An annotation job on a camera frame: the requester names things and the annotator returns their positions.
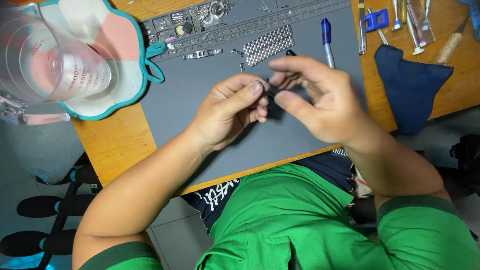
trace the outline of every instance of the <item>green shirt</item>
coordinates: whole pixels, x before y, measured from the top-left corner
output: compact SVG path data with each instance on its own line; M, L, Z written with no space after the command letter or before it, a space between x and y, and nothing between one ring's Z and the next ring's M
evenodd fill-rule
M350 226L344 208L352 199L294 164L243 177L213 225L214 244L196 269L479 268L479 249L448 201L414 196L386 202L378 212L381 243L375 244ZM109 269L155 269L141 261L119 266Z

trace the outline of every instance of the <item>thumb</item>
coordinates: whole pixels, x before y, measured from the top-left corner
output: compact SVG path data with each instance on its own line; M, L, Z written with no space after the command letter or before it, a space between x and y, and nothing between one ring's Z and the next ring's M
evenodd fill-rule
M262 95L264 86L260 81L253 81L244 89L223 102L224 111L233 117L239 111L254 104Z
M297 94L290 91L281 91L275 96L275 103L297 118L309 130L317 122L315 116L319 113L319 109Z

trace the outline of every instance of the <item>black shorts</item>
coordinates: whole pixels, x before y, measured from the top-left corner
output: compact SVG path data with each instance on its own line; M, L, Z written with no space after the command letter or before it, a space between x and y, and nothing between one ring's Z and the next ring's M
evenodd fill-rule
M293 164L310 169L347 193L353 189L348 181L353 178L351 173L353 163L343 147L295 161ZM181 196L200 213L207 234L210 234L210 229L222 214L223 208L239 183L240 178Z

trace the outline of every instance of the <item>blue pen cap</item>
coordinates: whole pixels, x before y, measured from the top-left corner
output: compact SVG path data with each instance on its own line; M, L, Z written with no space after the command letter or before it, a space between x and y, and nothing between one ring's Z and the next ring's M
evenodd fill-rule
M330 25L328 19L322 20L322 40L324 45L332 42L332 26Z

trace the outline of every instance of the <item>blue pen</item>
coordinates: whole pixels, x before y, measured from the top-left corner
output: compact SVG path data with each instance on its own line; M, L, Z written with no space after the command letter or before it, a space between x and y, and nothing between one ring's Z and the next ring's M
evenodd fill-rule
M332 26L330 25L328 19L322 20L322 39L325 47L325 54L327 54L328 66L331 68L335 68L332 49L330 48L330 42L332 42Z

